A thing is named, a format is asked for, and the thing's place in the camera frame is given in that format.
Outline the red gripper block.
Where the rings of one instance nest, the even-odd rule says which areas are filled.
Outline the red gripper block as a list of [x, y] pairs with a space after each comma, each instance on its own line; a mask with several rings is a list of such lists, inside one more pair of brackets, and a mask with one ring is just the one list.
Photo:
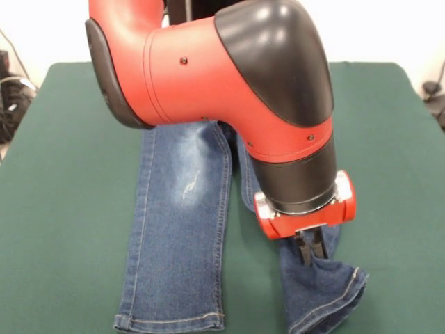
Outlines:
[[255, 193], [254, 208], [259, 225], [269, 239], [283, 239], [296, 234], [294, 239], [300, 261], [302, 265], [310, 265], [311, 247], [301, 231], [314, 228], [312, 239], [314, 255], [320, 259], [329, 258], [323, 231], [319, 227], [324, 225], [332, 227], [353, 220], [357, 211], [357, 200], [349, 174], [340, 170], [335, 178], [333, 199], [315, 211], [300, 215], [280, 213], [267, 203], [266, 196], [262, 192]]

